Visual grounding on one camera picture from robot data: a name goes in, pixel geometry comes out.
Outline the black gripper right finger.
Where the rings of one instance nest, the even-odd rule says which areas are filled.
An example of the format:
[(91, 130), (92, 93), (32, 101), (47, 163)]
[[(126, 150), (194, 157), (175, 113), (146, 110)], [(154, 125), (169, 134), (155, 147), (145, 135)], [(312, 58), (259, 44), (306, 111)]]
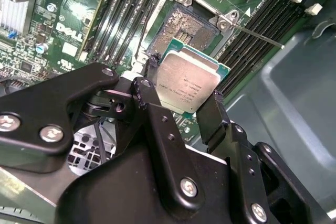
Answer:
[(209, 154), (228, 166), (229, 211), (235, 223), (331, 223), (331, 218), (277, 151), (251, 144), (231, 122), (222, 94), (214, 91), (196, 112)]

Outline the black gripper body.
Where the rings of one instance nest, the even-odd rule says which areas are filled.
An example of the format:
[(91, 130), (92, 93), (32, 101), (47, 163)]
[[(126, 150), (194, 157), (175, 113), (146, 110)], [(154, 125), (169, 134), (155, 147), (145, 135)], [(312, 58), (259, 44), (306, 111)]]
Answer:
[(225, 160), (186, 148), (172, 120), (146, 122), (135, 139), (66, 189), (57, 223), (235, 223)]

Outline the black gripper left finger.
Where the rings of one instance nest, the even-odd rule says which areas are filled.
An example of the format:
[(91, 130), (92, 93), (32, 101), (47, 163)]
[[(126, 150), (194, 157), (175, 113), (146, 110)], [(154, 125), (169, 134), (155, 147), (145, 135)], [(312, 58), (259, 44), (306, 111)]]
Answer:
[(1, 165), (36, 173), (57, 171), (67, 159), (74, 132), (100, 118), (124, 124), (116, 155), (137, 142), (147, 143), (165, 207), (199, 206), (198, 176), (154, 83), (144, 77), (121, 80), (101, 63), (1, 97), (1, 147), (13, 157), (1, 159)]

